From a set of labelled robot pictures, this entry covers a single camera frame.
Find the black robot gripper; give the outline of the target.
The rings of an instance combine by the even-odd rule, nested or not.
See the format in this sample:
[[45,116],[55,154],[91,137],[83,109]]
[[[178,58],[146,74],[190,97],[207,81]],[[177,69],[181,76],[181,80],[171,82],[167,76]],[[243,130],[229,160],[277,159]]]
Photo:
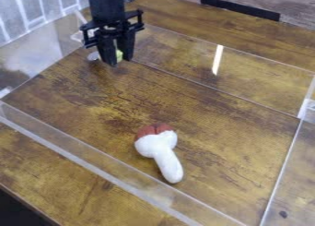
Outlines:
[[[90,48],[98,45],[102,60],[111,66],[118,64],[118,54],[114,39],[111,37],[101,36],[99,42],[97,37],[89,37],[90,30],[103,29],[105,27],[114,28],[113,33],[121,32],[121,27],[129,22],[131,18],[137,18],[138,24],[143,25],[143,11],[137,9],[134,11],[126,10],[126,5],[135,0],[89,0],[91,21],[81,26],[85,34],[83,45]],[[134,44],[135,32],[127,31],[118,38],[118,48],[123,52],[123,59],[131,61],[134,58]]]

